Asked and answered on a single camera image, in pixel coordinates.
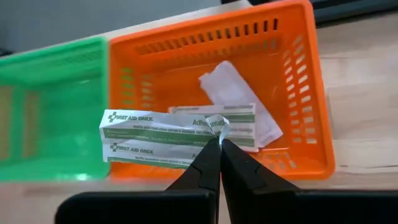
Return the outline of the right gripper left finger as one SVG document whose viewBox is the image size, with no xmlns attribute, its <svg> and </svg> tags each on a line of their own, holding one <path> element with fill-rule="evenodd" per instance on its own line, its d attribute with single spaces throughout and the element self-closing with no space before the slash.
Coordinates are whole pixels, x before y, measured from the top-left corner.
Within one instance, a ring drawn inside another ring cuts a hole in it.
<svg viewBox="0 0 398 224">
<path fill-rule="evenodd" d="M 180 193 L 174 201 L 178 224 L 218 224 L 220 205 L 221 149 L 211 139 L 168 191 Z"/>
</svg>

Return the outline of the orange plastic basket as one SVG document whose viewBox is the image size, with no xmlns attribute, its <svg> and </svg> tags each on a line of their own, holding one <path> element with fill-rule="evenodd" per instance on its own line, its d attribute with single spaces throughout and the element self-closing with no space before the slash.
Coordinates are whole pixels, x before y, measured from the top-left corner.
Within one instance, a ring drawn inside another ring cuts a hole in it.
<svg viewBox="0 0 398 224">
<path fill-rule="evenodd" d="M 317 33 L 309 0 L 283 0 L 113 38 L 109 106 L 166 112 L 208 105 L 199 78 L 230 61 L 281 127 L 254 154 L 283 178 L 335 170 Z"/>
</svg>

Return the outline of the green striped bandage wrapper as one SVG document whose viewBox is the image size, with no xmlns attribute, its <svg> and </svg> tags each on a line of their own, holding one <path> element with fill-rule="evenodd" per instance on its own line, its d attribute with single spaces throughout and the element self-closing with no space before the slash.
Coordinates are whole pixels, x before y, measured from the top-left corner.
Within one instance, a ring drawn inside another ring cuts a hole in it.
<svg viewBox="0 0 398 224">
<path fill-rule="evenodd" d="M 203 146 L 160 144 L 145 141 L 110 141 L 103 143 L 105 162 L 123 162 L 174 169 L 186 169 Z"/>
<path fill-rule="evenodd" d="M 168 114 L 139 110 L 105 110 L 99 125 L 101 140 L 154 142 L 204 146 L 210 139 L 223 140 L 229 121 L 219 115 Z"/>
<path fill-rule="evenodd" d="M 196 114 L 206 118 L 219 114 L 229 121 L 230 130 L 227 139 L 247 152 L 259 152 L 256 142 L 255 104 L 238 106 L 174 106 L 169 107 L 170 114 Z"/>
<path fill-rule="evenodd" d="M 270 112 L 229 61 L 199 78 L 200 87 L 214 105 L 240 106 L 255 104 L 256 146 L 266 147 L 283 136 Z"/>
</svg>

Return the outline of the green plastic basket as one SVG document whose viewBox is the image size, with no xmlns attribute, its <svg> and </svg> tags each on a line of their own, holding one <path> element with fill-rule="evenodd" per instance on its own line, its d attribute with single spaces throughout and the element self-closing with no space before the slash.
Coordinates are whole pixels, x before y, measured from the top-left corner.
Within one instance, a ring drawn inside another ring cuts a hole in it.
<svg viewBox="0 0 398 224">
<path fill-rule="evenodd" d="M 103 179 L 108 44 L 94 37 L 0 58 L 0 183 Z"/>
</svg>

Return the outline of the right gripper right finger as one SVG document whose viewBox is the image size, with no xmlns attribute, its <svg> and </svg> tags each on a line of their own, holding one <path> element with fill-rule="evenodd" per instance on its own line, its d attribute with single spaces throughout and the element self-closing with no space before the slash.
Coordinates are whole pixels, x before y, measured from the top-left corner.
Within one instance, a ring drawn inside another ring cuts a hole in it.
<svg viewBox="0 0 398 224">
<path fill-rule="evenodd" d="M 299 189 L 230 140 L 222 142 L 221 178 L 231 224 L 294 224 Z"/>
</svg>

